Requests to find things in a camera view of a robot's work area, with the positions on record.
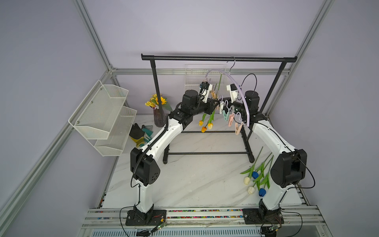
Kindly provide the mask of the purple clip hanger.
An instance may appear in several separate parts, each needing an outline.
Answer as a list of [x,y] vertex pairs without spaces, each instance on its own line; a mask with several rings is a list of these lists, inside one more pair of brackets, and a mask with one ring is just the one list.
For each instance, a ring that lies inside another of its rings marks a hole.
[[[211,70],[207,71],[207,73],[205,74],[205,78],[207,79],[207,76],[208,76],[208,74],[210,72],[212,72],[212,71],[218,71],[218,72],[220,72],[220,74],[227,76],[234,83],[234,85],[236,86],[236,90],[232,90],[232,86],[231,85],[227,86],[227,91],[230,92],[230,96],[231,96],[231,102],[226,103],[226,105],[230,106],[229,110],[231,109],[232,103],[237,102],[238,95],[243,93],[243,91],[241,89],[241,86],[238,85],[238,83],[236,82],[236,80],[230,75],[231,70],[232,70],[232,68],[233,68],[233,66],[235,65],[235,62],[236,62],[236,59],[235,59],[234,56],[232,57],[232,59],[234,60],[234,64],[230,68],[229,73],[226,73],[225,71],[223,71],[221,69],[211,69]],[[250,125],[250,112],[249,112],[248,103],[247,103],[247,101],[246,101],[245,98],[242,98],[242,101],[243,101],[243,105],[244,105],[244,108],[245,108],[246,121],[242,120],[242,112],[237,112],[237,115],[240,115],[240,125],[238,125],[237,122],[235,124],[236,125],[236,127],[235,127],[235,134],[236,135],[240,134],[240,132],[243,129],[244,124],[246,124],[247,126]]]

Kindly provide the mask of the pale yellow tulip front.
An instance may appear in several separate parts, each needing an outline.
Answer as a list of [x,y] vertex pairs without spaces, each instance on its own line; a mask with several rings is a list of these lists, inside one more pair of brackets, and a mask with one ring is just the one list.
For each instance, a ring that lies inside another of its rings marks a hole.
[[[219,99],[219,91],[220,91],[220,83],[221,83],[222,75],[220,75],[219,82],[214,86],[214,89],[211,91],[211,96],[213,99]],[[213,128],[213,121],[214,121],[214,115],[217,110],[217,107],[213,110],[212,114],[210,115],[210,118],[207,123],[208,130],[211,130]]]

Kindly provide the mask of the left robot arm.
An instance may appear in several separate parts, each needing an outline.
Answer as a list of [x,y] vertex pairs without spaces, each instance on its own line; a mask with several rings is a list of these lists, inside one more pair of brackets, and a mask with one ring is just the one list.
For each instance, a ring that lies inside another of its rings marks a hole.
[[135,210],[147,214],[153,209],[150,186],[160,175],[158,159],[164,150],[198,114],[212,114],[219,105],[219,100],[209,96],[212,89],[201,89],[200,92],[188,90],[182,102],[165,118],[165,126],[147,145],[141,149],[134,148],[130,153],[132,180],[139,188],[139,198]]

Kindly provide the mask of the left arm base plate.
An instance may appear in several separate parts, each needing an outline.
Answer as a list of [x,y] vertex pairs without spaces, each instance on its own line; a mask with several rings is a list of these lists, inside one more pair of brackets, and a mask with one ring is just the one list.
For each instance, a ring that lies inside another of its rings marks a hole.
[[152,209],[147,213],[143,213],[138,209],[135,209],[128,211],[127,214],[128,215],[124,223],[126,226],[157,226],[166,219],[167,210]]

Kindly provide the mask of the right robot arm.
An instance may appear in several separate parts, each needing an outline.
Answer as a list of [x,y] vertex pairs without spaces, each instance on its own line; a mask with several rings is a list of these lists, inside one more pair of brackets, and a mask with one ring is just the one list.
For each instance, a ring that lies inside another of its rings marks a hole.
[[290,145],[272,127],[266,116],[259,112],[259,95],[249,90],[241,103],[233,103],[234,113],[229,121],[240,116],[236,122],[236,134],[244,126],[257,135],[269,149],[269,155],[263,161],[253,158],[252,166],[243,171],[247,176],[244,183],[249,185],[248,192],[260,197],[259,207],[255,210],[261,217],[280,212],[280,204],[286,193],[305,178],[307,170],[307,153]]

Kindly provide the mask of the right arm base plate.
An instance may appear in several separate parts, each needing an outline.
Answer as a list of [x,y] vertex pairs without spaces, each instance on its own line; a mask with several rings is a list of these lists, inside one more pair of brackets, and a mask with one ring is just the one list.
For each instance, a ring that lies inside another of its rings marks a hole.
[[246,225],[284,223],[279,209],[265,210],[263,208],[244,208],[242,212]]

